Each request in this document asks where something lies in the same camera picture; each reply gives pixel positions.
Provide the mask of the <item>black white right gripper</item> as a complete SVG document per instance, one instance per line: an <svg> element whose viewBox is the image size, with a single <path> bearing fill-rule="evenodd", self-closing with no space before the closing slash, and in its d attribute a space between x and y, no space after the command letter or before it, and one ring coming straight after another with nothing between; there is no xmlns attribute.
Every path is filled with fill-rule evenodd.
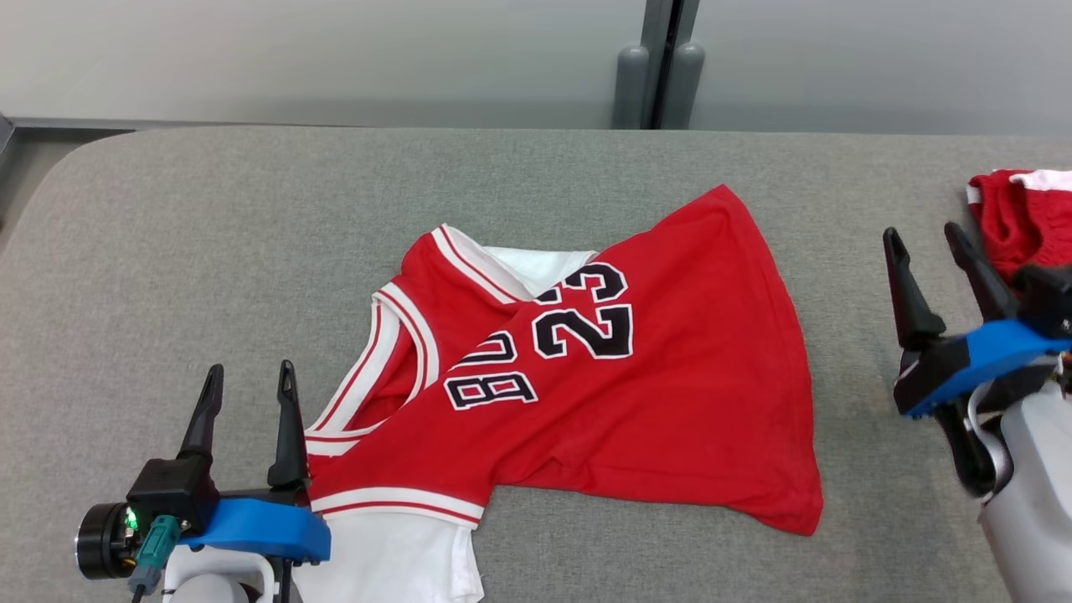
<svg viewBox="0 0 1072 603"><path fill-rule="evenodd" d="M943 234L955 264L976 295L983 321L1014 319L1018 299L965 230L955 222L946 222ZM894 381L897 413L909 420L937 421L962 487L973 497L994 495L1002 477L1002 462L999 454L984 443L976 420L970 417L970 394L981 380L968 337L942 338L946 321L930 310L915 282L910 253L896 227L887 227L882 233L882 248L900 345L899 374Z"/></svg>

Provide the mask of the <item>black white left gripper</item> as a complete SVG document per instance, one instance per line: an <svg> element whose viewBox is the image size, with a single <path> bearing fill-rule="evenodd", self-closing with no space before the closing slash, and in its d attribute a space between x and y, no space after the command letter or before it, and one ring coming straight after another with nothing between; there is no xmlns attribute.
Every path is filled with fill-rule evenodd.
<svg viewBox="0 0 1072 603"><path fill-rule="evenodd" d="M214 425L224 397L224 366L212 365L204 378L183 437L179 458L200 456L211 459ZM306 421L300 411L297 374L291 361L280 366L276 400L280 407L276 436L276 462L267 473L272 490L303 490L309 485ZM75 561L88 580L129 579L135 556L157 516L172 515L180 520L181 511L172 502L116 502L89 508L75 536Z"/></svg>

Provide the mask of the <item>red shorts with white band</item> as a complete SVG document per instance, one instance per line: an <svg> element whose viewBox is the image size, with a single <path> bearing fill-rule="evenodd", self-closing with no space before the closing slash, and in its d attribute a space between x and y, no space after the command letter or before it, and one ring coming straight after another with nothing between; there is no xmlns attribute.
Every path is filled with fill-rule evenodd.
<svg viewBox="0 0 1072 603"><path fill-rule="evenodd" d="M1072 265L1072 170L996 170L972 177L967 203L992 267L1011 285L1025 265Z"/></svg>

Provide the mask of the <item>red basketball jersey number 23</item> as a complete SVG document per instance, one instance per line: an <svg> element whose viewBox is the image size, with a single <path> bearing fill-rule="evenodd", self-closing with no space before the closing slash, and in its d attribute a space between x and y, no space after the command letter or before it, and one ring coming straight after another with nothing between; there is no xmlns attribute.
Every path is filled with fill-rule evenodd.
<svg viewBox="0 0 1072 603"><path fill-rule="evenodd" d="M498 486L821 518L807 347L725 186L601 252L443 224L371 298L360 358L307 429L332 553L306 603L478 603Z"/></svg>

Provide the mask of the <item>grey metal partition post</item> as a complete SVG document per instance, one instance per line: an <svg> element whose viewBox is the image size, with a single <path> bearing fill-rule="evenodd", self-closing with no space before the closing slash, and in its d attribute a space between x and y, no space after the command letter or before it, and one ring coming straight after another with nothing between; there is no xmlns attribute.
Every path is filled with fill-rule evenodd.
<svg viewBox="0 0 1072 603"><path fill-rule="evenodd" d="M611 126L687 130L708 54L693 41L700 0L646 0L640 42L619 53Z"/></svg>

